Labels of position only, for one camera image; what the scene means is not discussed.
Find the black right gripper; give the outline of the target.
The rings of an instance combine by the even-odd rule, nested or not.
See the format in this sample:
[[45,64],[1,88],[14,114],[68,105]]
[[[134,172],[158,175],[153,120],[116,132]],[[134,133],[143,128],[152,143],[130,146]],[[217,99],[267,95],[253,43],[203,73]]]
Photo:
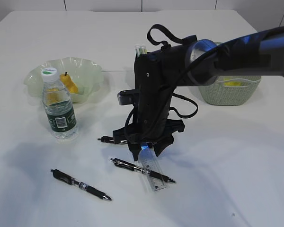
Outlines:
[[140,143],[145,142],[154,148],[156,157],[163,150],[173,144],[173,133],[183,132],[185,125],[182,120],[173,120],[164,117],[155,123],[150,129],[144,128],[144,122],[138,122],[135,113],[129,114],[124,126],[113,131],[114,142],[126,140],[127,146],[133,155],[134,161],[138,161],[139,153],[142,150]]

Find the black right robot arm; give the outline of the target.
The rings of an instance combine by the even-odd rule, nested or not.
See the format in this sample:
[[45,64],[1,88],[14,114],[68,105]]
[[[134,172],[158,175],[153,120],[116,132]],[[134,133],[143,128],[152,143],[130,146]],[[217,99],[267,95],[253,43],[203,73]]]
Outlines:
[[113,142],[125,140],[138,159],[143,142],[156,155],[171,145],[174,132],[183,132],[183,116],[168,118],[175,89],[208,86],[219,76],[284,77],[284,26],[245,35],[222,44],[195,35],[175,37],[165,26],[155,24],[167,40],[147,39],[160,49],[141,54],[134,61],[135,88],[118,93],[121,105],[132,105],[124,127],[113,131]]

